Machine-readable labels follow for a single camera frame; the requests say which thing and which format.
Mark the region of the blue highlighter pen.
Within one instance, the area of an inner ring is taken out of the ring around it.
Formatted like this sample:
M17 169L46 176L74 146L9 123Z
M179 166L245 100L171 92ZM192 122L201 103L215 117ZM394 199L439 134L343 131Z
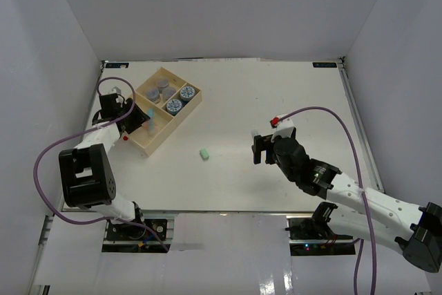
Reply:
M149 135L155 135L155 111L152 108L147 110L147 115L149 116L149 120L147 121L147 131Z

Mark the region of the blue patterned jar front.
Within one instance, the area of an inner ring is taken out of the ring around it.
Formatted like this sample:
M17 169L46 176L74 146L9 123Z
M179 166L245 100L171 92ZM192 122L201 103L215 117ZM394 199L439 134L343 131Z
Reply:
M172 115L177 115L183 108L183 103L180 99L171 99L166 104L166 111Z

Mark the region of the blue patterned jar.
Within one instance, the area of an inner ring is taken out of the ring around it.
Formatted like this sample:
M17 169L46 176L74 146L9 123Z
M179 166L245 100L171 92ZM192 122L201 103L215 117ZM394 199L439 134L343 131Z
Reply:
M183 104L187 104L195 97L195 94L196 94L196 91L195 91L194 87L184 86L180 90L180 94L179 94L180 100L182 101Z
M166 111L172 115L177 115L183 108L183 103L180 99L171 99L166 104Z

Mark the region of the blue patterned jar back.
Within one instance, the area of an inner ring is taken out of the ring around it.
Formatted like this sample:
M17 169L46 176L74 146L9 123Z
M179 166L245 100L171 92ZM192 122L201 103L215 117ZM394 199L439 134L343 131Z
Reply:
M180 94L179 94L180 100L182 101L183 104L187 104L195 97L195 94L196 94L196 91L195 91L194 87L184 86L180 90Z

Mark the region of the green highlighter cap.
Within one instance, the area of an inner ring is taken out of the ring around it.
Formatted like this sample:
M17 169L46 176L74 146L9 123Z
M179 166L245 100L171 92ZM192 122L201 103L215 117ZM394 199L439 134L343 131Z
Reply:
M208 160L208 159L210 158L210 155L209 155L209 153L208 153L208 151L207 151L206 149L201 149L201 150L199 151L199 153L200 153L200 157L201 157L203 160Z

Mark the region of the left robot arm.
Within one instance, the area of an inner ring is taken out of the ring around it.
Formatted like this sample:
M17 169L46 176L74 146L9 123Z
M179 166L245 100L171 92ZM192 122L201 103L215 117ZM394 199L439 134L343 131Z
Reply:
M123 222L122 231L138 239L146 231L146 222L139 206L117 193L108 152L124 134L136 131L151 117L132 98L124 99L116 92L100 95L99 103L92 131L74 148L59 153L64 200L69 207Z

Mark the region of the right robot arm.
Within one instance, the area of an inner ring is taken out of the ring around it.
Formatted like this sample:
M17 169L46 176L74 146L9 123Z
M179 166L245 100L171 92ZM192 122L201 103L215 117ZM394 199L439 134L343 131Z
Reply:
M293 137L256 135L253 162L275 164L304 193L322 199L311 217L313 233L374 240L425 272L441 268L441 207L425 206L361 188L339 168L311 159Z

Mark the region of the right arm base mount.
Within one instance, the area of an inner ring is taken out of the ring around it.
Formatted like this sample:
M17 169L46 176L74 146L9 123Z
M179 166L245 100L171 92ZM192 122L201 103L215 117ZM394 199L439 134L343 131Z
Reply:
M289 248L292 257L308 256L353 256L355 242L351 236L321 233L314 229L310 217L290 217L285 230L289 235Z

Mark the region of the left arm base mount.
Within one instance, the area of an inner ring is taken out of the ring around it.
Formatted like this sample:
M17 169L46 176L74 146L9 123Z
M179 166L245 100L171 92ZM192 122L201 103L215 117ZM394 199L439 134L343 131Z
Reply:
M153 242L158 244L157 237L166 242L171 230L171 222L167 219L147 218L144 224L150 229L128 225L127 223L113 224L109 222L106 226L104 239L112 243L117 242Z

